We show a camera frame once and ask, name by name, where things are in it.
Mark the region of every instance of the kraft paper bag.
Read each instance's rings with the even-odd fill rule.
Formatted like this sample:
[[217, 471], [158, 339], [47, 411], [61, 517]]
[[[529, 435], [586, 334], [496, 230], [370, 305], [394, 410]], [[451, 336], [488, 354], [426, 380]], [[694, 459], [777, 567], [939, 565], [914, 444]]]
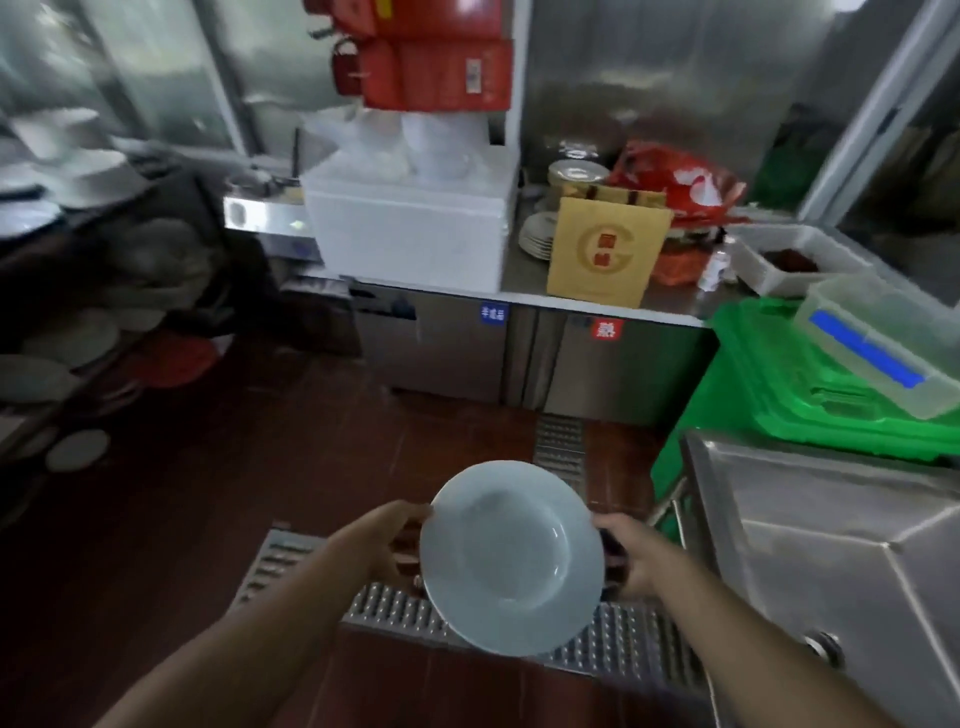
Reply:
[[639, 308], [672, 221], [669, 209], [563, 197], [546, 292]]

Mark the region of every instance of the forearm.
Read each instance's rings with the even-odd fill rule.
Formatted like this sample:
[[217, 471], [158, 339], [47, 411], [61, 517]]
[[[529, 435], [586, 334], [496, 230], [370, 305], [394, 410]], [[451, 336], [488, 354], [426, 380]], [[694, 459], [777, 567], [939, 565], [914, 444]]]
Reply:
[[331, 639], [366, 581], [336, 537], [171, 655], [99, 728], [264, 725]]
[[744, 728], [896, 728], [852, 681], [681, 549], [667, 542], [651, 548], [655, 591]]

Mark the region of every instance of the blue label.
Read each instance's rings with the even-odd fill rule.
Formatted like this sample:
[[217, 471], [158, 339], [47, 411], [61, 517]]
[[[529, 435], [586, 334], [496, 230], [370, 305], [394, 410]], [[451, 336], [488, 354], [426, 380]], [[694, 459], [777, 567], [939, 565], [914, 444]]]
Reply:
[[810, 323], [857, 356], [870, 362], [875, 369], [886, 374], [904, 389], [913, 389], [926, 381], [924, 375], [914, 372], [876, 344], [870, 343], [859, 331], [848, 327], [824, 309], [819, 308], [814, 311], [810, 316]]
[[480, 304], [480, 321], [496, 327], [502, 327], [507, 321], [508, 303], [491, 303], [484, 301]]

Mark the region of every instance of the stack of plates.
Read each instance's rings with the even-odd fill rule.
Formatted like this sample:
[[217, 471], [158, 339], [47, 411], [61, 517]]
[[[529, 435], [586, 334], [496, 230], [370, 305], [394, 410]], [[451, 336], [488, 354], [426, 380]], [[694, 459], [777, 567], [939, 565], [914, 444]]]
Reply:
[[539, 260], [549, 260], [553, 252], [553, 236], [556, 231], [556, 212], [535, 212], [523, 223], [517, 244], [526, 254]]

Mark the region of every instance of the sink basin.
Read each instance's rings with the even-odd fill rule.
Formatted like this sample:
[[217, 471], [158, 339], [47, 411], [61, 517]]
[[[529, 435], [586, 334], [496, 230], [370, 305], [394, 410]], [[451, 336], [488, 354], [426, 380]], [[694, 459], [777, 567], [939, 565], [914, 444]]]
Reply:
[[687, 433], [720, 575], [911, 728], [960, 725], [960, 473]]

